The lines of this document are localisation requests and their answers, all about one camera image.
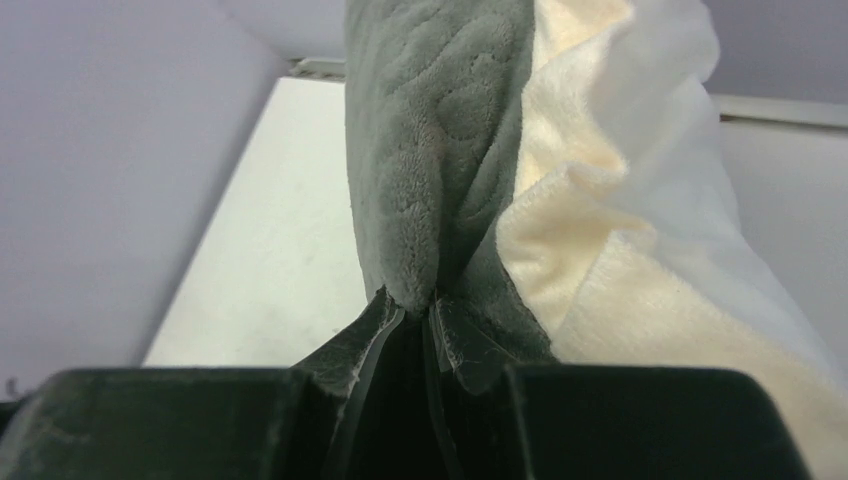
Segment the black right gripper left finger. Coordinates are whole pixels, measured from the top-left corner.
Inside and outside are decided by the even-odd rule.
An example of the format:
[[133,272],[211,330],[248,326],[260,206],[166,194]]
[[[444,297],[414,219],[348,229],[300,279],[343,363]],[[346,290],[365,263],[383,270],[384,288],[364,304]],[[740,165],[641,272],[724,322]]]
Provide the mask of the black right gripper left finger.
[[5,479],[317,479],[385,293],[287,368],[75,369],[1,406]]

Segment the white pillow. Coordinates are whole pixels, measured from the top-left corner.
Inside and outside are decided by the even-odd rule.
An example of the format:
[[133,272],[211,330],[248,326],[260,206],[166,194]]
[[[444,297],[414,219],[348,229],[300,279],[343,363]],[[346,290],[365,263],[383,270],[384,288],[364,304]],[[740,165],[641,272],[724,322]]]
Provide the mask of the white pillow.
[[822,371],[842,370],[744,239],[705,81],[718,40],[700,1],[629,1],[590,94],[629,172],[614,206],[657,232],[652,256],[720,312]]

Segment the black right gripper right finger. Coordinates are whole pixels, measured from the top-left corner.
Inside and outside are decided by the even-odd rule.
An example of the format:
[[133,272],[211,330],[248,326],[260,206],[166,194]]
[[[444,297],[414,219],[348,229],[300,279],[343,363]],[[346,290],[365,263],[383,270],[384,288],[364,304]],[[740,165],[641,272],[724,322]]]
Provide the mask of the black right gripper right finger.
[[771,397],[743,373],[523,362],[446,300],[423,333],[449,479],[811,475]]

